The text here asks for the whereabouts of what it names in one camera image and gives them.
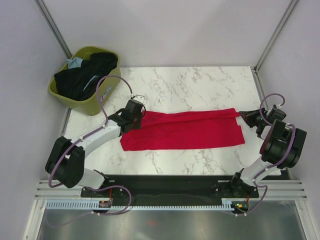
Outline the olive green plastic bin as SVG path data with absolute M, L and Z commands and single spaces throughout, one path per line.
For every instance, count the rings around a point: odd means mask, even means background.
M 76 109 L 77 111 L 88 115 L 88 116 L 94 116 L 101 112 L 101 108 L 99 104 L 104 104 L 107 99 L 110 97 L 112 92 L 116 89 L 117 85 L 121 81 L 119 78 L 121 76 L 120 72 L 120 57 L 115 52 L 112 52 L 110 50 L 106 50 L 100 47 L 96 46 L 85 46 L 81 49 L 79 49 L 72 57 L 78 57 L 82 58 L 84 60 L 88 60 L 91 54 L 94 53 L 113 53 L 117 56 L 117 67 L 113 69 L 108 75 L 103 76 L 97 83 L 96 89 L 94 94 L 82 101 L 76 101 L 72 100 L 70 98 L 64 97 L 60 94 L 58 94 L 57 87 L 56 87 L 56 80 L 53 76 L 53 79 L 50 81 L 48 85 L 48 91 L 49 93 L 56 97 L 59 101 L 61 101 L 65 106 L 67 106 L 70 109 Z M 63 66 L 63 68 L 60 70 L 67 69 L 67 63 Z

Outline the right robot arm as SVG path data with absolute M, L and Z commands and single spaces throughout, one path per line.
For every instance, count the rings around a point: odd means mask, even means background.
M 256 182 L 268 174 L 293 168 L 300 159 L 307 132 L 286 124 L 287 114 L 274 105 L 271 110 L 264 108 L 240 111 L 242 119 L 250 127 L 257 127 L 257 137 L 261 138 L 265 127 L 270 129 L 263 139 L 259 150 L 260 157 L 250 166 L 236 172 L 230 183 L 229 191 L 235 197 L 242 196 L 248 189 L 255 188 Z

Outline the red t shirt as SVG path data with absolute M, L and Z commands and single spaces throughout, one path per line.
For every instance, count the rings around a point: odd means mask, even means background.
M 124 151 L 195 150 L 225 148 L 245 143 L 234 108 L 163 113 L 147 111 L 141 128 L 124 134 Z

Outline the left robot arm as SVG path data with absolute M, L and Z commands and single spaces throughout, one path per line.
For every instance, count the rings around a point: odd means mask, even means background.
M 107 117 L 106 121 L 83 135 L 68 139 L 59 137 L 51 150 L 45 171 L 50 188 L 82 186 L 92 189 L 99 197 L 106 196 L 110 185 L 106 177 L 85 168 L 86 158 L 109 141 L 141 128 L 146 108 L 140 96 L 130 99 L 124 108 Z

